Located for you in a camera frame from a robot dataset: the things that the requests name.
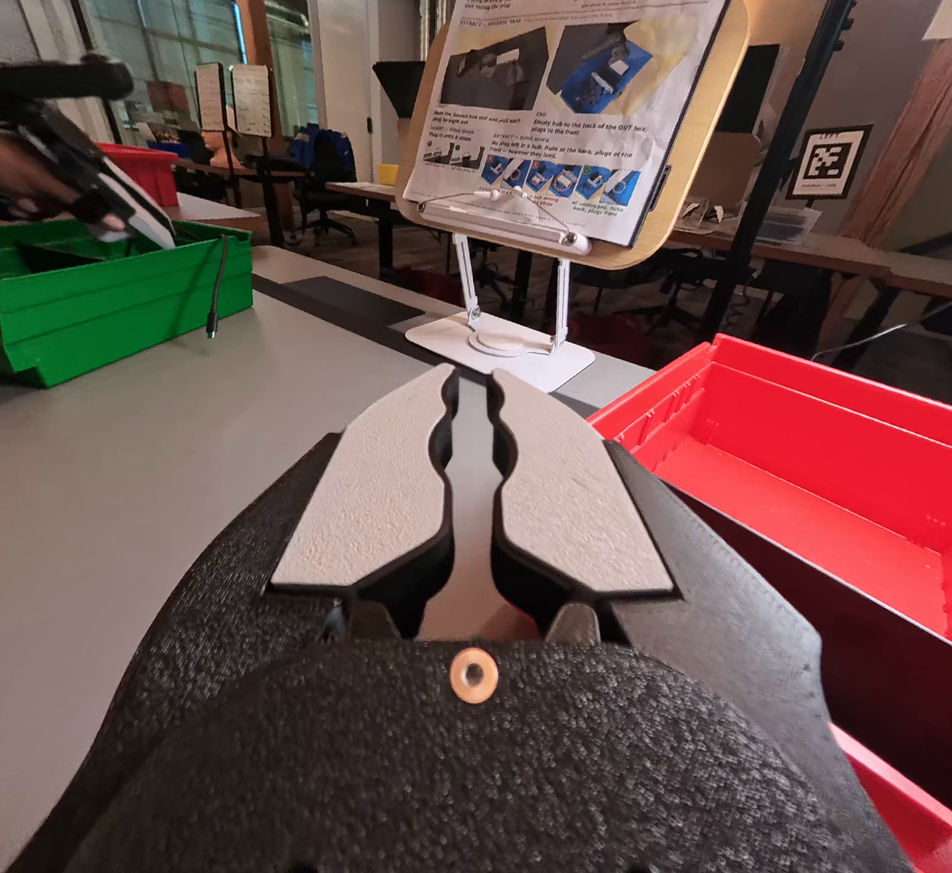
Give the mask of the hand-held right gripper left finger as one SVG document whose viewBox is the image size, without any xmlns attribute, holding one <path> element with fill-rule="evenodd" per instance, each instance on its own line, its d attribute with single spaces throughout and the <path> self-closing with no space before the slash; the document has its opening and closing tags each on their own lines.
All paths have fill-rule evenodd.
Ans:
<svg viewBox="0 0 952 873">
<path fill-rule="evenodd" d="M 278 590 L 426 602 L 454 561 L 458 373 L 432 367 L 340 435 L 271 576 Z"/>
</svg>

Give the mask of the black and tan folded panel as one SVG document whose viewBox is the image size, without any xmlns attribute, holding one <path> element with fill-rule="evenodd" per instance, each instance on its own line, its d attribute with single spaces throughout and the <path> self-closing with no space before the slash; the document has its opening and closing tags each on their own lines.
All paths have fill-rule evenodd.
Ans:
<svg viewBox="0 0 952 873">
<path fill-rule="evenodd" d="M 425 61 L 378 61 L 372 70 L 397 117 L 398 140 L 407 135 L 420 90 Z"/>
</svg>

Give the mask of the printed instruction sheet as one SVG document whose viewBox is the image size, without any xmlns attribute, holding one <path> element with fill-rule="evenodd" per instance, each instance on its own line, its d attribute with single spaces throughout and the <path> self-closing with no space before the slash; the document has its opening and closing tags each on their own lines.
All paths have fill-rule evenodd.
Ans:
<svg viewBox="0 0 952 873">
<path fill-rule="evenodd" d="M 731 0 L 456 0 L 402 198 L 448 231 L 632 247 Z"/>
</svg>

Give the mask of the person's left hand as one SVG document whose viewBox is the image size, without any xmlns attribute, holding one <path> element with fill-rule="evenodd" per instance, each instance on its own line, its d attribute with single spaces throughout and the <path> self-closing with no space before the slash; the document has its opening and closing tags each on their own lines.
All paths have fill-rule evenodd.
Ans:
<svg viewBox="0 0 952 873">
<path fill-rule="evenodd" d="M 40 222 L 70 214 L 87 224 L 122 234 L 127 226 L 88 185 L 61 178 L 44 155 L 18 135 L 1 133 L 1 222 Z"/>
</svg>

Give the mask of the small instruction board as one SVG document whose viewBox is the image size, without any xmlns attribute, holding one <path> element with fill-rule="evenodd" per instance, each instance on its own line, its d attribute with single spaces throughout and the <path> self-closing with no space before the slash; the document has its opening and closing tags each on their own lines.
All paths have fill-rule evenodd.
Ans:
<svg viewBox="0 0 952 873">
<path fill-rule="evenodd" d="M 200 129 L 207 132 L 227 132 L 228 116 L 222 64 L 198 64 L 194 70 L 194 81 Z"/>
<path fill-rule="evenodd" d="M 231 66 L 232 128 L 240 135 L 270 139 L 272 129 L 271 71 L 265 65 Z"/>
</svg>

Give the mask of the wood and white document stand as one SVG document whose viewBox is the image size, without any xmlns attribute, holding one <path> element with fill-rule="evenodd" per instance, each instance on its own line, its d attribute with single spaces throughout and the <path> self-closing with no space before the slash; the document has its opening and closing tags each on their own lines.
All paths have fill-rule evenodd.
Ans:
<svg viewBox="0 0 952 873">
<path fill-rule="evenodd" d="M 567 280 L 571 263 L 591 266 L 599 273 L 616 277 L 625 269 L 652 260 L 670 239 L 744 58 L 749 26 L 745 1 L 731 0 L 666 159 L 667 172 L 650 191 L 650 208 L 633 245 L 622 248 L 594 242 L 587 256 L 571 253 L 554 260 L 558 323 L 567 320 Z M 472 327 L 465 309 L 412 327 L 406 332 L 406 338 L 422 348 L 427 357 L 469 368 L 477 373 L 477 379 L 490 375 L 495 369 L 506 369 L 546 393 L 558 390 L 577 377 L 597 357 L 576 343 L 554 346 L 549 334 L 492 315 L 479 318 Z"/>
</svg>

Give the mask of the black office chair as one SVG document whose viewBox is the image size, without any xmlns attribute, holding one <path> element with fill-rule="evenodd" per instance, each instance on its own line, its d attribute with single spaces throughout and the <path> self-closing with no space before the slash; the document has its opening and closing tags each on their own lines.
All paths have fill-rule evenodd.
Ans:
<svg viewBox="0 0 952 873">
<path fill-rule="evenodd" d="M 358 242 L 353 230 L 345 224 L 331 219 L 331 211 L 348 210 L 351 196 L 329 188 L 329 184 L 356 182 L 356 164 L 350 138 L 341 132 L 327 129 L 324 138 L 317 143 L 315 163 L 312 168 L 304 169 L 303 179 L 294 186 L 301 213 L 301 233 L 308 228 L 308 217 L 317 212 L 317 223 L 312 226 L 313 235 L 328 234 L 336 230 L 346 235 L 351 246 Z"/>
</svg>

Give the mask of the large red plastic bin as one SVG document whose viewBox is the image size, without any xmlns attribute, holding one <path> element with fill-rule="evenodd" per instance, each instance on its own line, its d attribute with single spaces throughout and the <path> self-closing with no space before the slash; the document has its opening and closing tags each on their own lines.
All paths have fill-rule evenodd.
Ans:
<svg viewBox="0 0 952 873">
<path fill-rule="evenodd" d="M 950 871 L 950 406 L 720 335 L 589 422 L 818 631 L 839 744 L 914 870 Z"/>
</svg>

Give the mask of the small red plastic bin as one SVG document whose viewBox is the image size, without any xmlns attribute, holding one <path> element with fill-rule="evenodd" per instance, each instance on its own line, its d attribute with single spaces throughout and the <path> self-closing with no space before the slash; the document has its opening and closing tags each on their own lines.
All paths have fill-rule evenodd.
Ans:
<svg viewBox="0 0 952 873">
<path fill-rule="evenodd" d="M 135 181 L 155 204 L 167 208 L 179 205 L 173 169 L 177 156 L 165 150 L 156 150 L 125 144 L 95 142 L 101 151 Z"/>
</svg>

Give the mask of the wooden pillar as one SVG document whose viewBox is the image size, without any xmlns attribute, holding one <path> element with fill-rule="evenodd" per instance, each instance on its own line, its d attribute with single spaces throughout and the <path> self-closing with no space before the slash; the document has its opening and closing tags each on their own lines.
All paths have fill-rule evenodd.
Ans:
<svg viewBox="0 0 952 873">
<path fill-rule="evenodd" d="M 951 130 L 951 41 L 939 42 L 916 81 L 887 143 L 863 180 L 839 236 L 885 247 Z"/>
<path fill-rule="evenodd" d="M 285 140 L 281 123 L 280 106 L 277 98 L 274 58 L 265 0 L 236 1 L 241 15 L 246 60 L 253 65 L 265 66 L 269 71 L 269 99 L 273 134 L 270 137 L 268 147 L 273 152 L 284 152 Z"/>
</svg>

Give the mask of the green plastic bin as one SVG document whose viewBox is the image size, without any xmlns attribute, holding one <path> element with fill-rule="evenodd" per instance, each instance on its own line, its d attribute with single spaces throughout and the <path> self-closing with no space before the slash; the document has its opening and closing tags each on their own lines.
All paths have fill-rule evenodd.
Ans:
<svg viewBox="0 0 952 873">
<path fill-rule="evenodd" d="M 1 229 L 1 378 L 50 388 L 252 306 L 248 232 L 175 222 L 173 249 L 61 220 Z"/>
</svg>

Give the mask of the long wooden workbench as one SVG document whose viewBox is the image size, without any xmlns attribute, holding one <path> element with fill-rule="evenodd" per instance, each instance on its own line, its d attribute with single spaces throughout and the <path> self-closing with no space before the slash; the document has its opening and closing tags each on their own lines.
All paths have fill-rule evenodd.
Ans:
<svg viewBox="0 0 952 873">
<path fill-rule="evenodd" d="M 393 229 L 407 221 L 395 203 L 394 187 L 372 183 L 332 182 L 328 189 L 345 194 L 366 205 L 366 214 L 378 224 L 378 257 L 381 273 L 393 268 Z M 779 260 L 819 267 L 831 272 L 878 280 L 885 286 L 916 294 L 950 299 L 951 261 L 870 248 L 843 237 L 809 234 L 800 245 L 772 245 L 757 240 L 752 255 L 757 259 Z"/>
</svg>

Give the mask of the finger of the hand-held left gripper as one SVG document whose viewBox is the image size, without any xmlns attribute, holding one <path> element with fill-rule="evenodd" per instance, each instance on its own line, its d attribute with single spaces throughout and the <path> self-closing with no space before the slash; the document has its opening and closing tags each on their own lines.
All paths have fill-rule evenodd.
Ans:
<svg viewBox="0 0 952 873">
<path fill-rule="evenodd" d="M 101 240 L 115 243 L 141 237 L 162 249 L 175 247 L 174 228 L 168 215 L 137 183 L 108 158 L 99 162 L 97 196 L 106 212 Z"/>
</svg>

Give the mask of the framed black-white marker sign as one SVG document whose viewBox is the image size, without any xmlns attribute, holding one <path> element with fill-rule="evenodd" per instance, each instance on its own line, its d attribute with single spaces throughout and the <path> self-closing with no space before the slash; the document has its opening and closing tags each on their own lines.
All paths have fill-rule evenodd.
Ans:
<svg viewBox="0 0 952 873">
<path fill-rule="evenodd" d="M 872 125 L 807 129 L 787 200 L 843 200 L 858 173 Z"/>
</svg>

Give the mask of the light stand pole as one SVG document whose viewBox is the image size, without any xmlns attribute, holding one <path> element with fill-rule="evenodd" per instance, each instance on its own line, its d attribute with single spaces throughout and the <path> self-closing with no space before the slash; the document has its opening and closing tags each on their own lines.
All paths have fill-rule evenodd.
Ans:
<svg viewBox="0 0 952 873">
<path fill-rule="evenodd" d="M 696 343 L 709 343 L 713 340 L 726 316 L 736 285 L 744 280 L 760 227 L 855 2 L 856 0 L 827 0 L 825 4 L 806 48 L 803 66 L 780 113 L 777 129 L 727 251 L 720 276 L 696 330 Z"/>
</svg>

